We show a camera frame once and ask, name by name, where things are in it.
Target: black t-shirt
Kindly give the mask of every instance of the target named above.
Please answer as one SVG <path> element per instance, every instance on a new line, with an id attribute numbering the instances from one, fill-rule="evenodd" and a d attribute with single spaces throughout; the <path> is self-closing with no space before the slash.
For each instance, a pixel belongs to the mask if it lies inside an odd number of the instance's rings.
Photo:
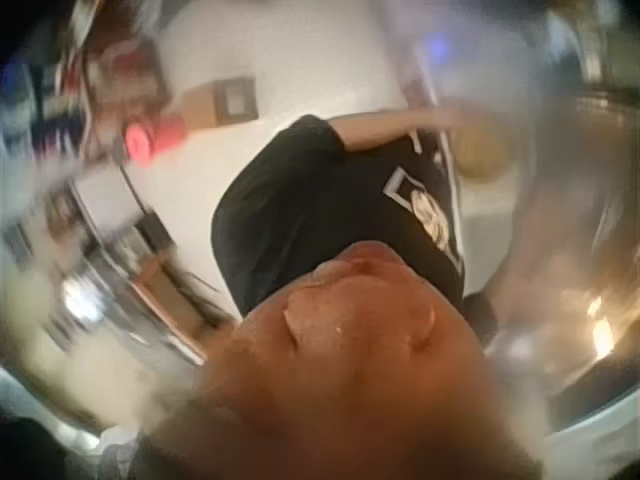
<path id="1" fill-rule="evenodd" d="M 235 179 L 214 215 L 211 241 L 242 315 L 363 240 L 389 245 L 463 311 L 452 198 L 436 136 L 347 153 L 327 122 L 306 116 Z M 485 339 L 494 322 L 480 310 L 472 326 Z"/>

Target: white wall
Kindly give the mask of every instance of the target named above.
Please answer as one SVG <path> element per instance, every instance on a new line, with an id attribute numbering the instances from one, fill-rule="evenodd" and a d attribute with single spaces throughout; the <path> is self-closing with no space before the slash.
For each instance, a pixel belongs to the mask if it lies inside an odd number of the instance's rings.
<path id="1" fill-rule="evenodd" d="M 274 133 L 304 113 L 333 116 L 402 106 L 367 0 L 195 1 L 160 39 L 176 95 L 253 75 L 257 122 L 197 134 L 150 168 L 130 167 L 183 267 L 225 291 L 209 241 L 216 204 Z"/>

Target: hand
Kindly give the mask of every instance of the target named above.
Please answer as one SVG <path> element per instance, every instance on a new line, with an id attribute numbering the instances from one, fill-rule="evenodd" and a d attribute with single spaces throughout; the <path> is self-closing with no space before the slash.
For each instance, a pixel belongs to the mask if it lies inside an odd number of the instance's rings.
<path id="1" fill-rule="evenodd" d="M 472 127 L 505 127 L 504 121 L 494 112 L 461 100 L 445 100 L 439 105 L 419 112 L 419 128 L 454 130 Z"/>

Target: person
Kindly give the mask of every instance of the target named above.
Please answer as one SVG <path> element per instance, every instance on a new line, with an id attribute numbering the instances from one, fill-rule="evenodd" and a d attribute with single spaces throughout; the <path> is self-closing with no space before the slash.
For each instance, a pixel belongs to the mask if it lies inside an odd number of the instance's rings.
<path id="1" fill-rule="evenodd" d="M 262 150 L 212 222 L 244 321 L 210 346 L 202 389 L 142 441 L 130 478 L 540 477 L 482 349 L 513 309 L 513 268 L 463 299 L 436 133 L 480 117 L 305 116 Z"/>

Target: lips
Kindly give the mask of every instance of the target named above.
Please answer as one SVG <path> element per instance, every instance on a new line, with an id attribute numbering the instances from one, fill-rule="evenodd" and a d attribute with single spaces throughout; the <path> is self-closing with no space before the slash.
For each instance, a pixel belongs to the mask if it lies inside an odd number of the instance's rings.
<path id="1" fill-rule="evenodd" d="M 374 241 L 354 243 L 346 250 L 344 250 L 340 255 L 338 255 L 336 259 L 345 262 L 370 260 L 393 263 L 403 266 L 406 265 L 400 255 L 398 255 L 390 247 L 382 242 Z"/>

